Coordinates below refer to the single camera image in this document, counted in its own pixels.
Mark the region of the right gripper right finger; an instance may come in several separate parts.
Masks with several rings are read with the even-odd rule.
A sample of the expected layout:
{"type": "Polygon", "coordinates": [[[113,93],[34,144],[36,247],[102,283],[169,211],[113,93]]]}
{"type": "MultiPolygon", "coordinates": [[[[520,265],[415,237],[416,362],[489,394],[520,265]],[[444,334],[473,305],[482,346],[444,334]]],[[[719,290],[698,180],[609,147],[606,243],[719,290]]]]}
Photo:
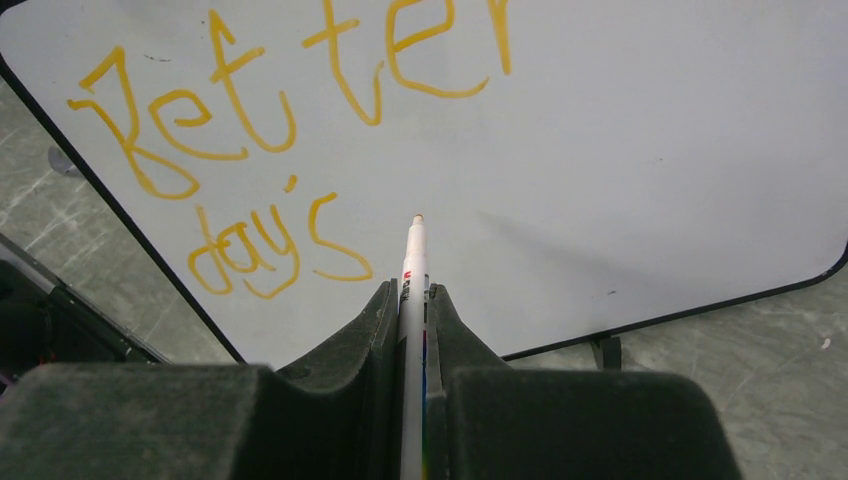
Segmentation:
{"type": "Polygon", "coordinates": [[[514,368],[427,304],[429,479],[738,479],[706,393],[675,374],[514,368]]]}

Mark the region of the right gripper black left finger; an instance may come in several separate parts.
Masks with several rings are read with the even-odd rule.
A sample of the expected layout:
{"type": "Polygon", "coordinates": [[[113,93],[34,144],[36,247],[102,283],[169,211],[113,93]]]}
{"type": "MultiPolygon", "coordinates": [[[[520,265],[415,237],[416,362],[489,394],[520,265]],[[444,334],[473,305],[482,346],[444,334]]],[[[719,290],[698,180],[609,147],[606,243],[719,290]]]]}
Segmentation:
{"type": "Polygon", "coordinates": [[[280,370],[54,363],[1,402],[5,479],[386,479],[398,287],[280,370]]]}

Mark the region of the white marker pen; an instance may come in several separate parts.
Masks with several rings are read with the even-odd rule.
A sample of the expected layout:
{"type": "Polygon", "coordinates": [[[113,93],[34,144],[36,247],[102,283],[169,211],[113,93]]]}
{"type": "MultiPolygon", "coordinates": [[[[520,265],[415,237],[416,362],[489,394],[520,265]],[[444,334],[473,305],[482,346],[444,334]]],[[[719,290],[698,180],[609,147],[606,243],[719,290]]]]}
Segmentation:
{"type": "Polygon", "coordinates": [[[399,477],[421,479],[426,398],[426,305],[429,291],[424,217],[408,229],[399,298],[399,335],[405,342],[399,477]]]}

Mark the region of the white whiteboard black frame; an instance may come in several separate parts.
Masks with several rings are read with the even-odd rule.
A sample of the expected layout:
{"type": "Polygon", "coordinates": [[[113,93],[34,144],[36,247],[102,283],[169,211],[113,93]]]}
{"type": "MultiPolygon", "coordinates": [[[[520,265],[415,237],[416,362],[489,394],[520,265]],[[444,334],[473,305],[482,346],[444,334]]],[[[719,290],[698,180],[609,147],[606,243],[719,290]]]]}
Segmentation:
{"type": "Polygon", "coordinates": [[[19,1],[1,72],[246,361],[401,273],[512,355],[847,245],[843,1],[19,1]]]}

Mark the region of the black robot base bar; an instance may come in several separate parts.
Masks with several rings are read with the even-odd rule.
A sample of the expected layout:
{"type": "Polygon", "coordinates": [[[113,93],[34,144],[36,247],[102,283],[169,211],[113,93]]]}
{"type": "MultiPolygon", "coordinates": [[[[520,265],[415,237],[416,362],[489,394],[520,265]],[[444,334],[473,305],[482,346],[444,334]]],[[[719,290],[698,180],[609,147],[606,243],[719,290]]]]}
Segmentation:
{"type": "Polygon", "coordinates": [[[8,237],[1,237],[1,393],[44,364],[165,363],[8,237]]]}

